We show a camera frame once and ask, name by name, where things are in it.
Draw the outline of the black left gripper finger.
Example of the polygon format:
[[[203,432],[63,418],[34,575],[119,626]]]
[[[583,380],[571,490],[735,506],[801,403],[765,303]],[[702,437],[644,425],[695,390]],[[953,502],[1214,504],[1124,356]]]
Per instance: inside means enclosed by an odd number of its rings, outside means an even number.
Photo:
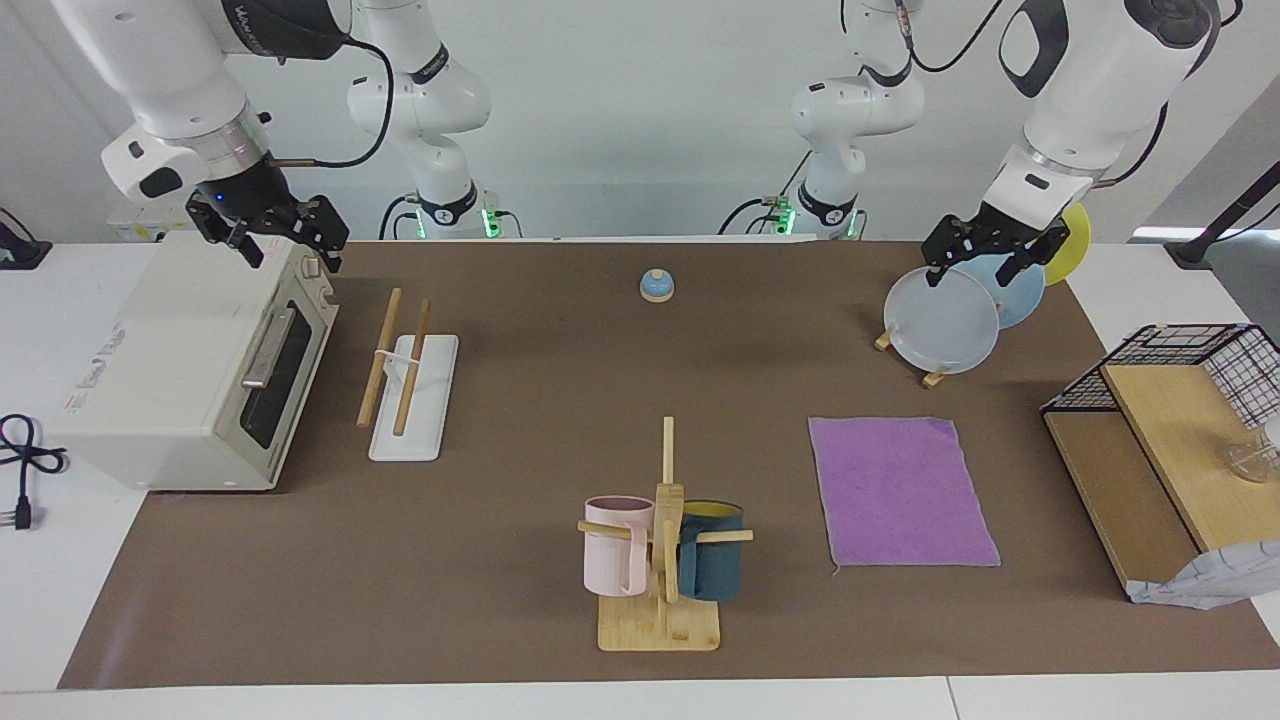
[[[1069,238],[1066,225],[1051,225],[1043,234],[1025,243],[1015,243],[1010,258],[1000,268],[1000,284],[1009,286],[1033,264],[1044,266],[1053,260]]]
[[[955,215],[946,215],[938,220],[922,243],[925,282],[931,288],[940,284],[948,269],[970,258],[970,222]]]

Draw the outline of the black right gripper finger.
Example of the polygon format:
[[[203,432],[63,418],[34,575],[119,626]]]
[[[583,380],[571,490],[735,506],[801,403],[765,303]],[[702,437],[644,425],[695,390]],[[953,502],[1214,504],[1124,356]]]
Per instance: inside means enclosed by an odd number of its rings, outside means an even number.
[[[316,195],[288,206],[288,237],[315,251],[329,273],[338,273],[342,251],[349,238],[349,227],[332,200]]]
[[[207,243],[236,250],[253,269],[262,265],[262,250],[250,237],[243,222],[232,225],[218,213],[195,213],[193,224]]]

